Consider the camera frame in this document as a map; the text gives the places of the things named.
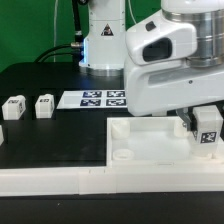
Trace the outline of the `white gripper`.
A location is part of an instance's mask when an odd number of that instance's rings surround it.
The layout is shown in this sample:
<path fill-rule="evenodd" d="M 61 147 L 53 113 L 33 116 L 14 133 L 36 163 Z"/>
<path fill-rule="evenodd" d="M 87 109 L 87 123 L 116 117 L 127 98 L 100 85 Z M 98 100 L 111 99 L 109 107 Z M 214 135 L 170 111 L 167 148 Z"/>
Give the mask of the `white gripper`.
<path fill-rule="evenodd" d="M 188 131 L 193 117 L 186 107 L 224 100 L 224 64 L 173 68 L 175 62 L 136 65 L 126 59 L 124 89 L 128 111 L 145 116 L 176 110 Z"/>

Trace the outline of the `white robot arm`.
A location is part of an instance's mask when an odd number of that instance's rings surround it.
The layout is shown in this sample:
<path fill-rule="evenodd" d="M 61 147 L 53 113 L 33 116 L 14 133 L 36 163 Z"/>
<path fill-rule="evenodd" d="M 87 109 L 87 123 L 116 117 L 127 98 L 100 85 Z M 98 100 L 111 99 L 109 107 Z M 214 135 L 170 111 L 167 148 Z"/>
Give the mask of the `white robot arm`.
<path fill-rule="evenodd" d="M 126 32 L 128 111 L 144 116 L 224 100 L 224 0 L 161 0 Z"/>

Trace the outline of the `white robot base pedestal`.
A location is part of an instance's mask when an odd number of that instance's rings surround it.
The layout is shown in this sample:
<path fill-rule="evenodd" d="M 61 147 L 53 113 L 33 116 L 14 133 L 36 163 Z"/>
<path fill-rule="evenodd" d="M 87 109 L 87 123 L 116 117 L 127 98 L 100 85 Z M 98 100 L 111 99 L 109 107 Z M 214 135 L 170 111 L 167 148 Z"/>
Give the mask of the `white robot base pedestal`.
<path fill-rule="evenodd" d="M 125 0 L 89 0 L 89 33 L 84 38 L 82 72 L 94 76 L 123 74 L 127 56 Z"/>

